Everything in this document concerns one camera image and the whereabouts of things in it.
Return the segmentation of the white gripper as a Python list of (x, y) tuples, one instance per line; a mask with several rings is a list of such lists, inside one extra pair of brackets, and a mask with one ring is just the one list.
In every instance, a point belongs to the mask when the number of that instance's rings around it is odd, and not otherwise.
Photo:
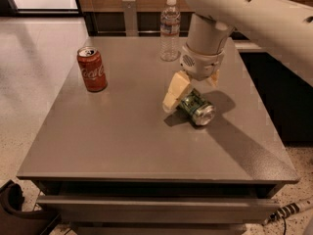
[(187, 44), (182, 47), (180, 65), (183, 70), (176, 72), (169, 84), (162, 102), (166, 113), (172, 113), (183, 98), (191, 93), (191, 79), (202, 81), (208, 78), (211, 86), (217, 87), (219, 69), (224, 58), (224, 51), (214, 55), (203, 55), (192, 51)]

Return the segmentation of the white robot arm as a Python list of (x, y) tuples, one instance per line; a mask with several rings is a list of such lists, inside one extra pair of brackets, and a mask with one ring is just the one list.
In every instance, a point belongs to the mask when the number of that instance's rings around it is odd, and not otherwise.
[(313, 85), (313, 8), (289, 0), (185, 0), (192, 14), (180, 64), (163, 100), (170, 113), (202, 81), (218, 71), (224, 46), (236, 29)]

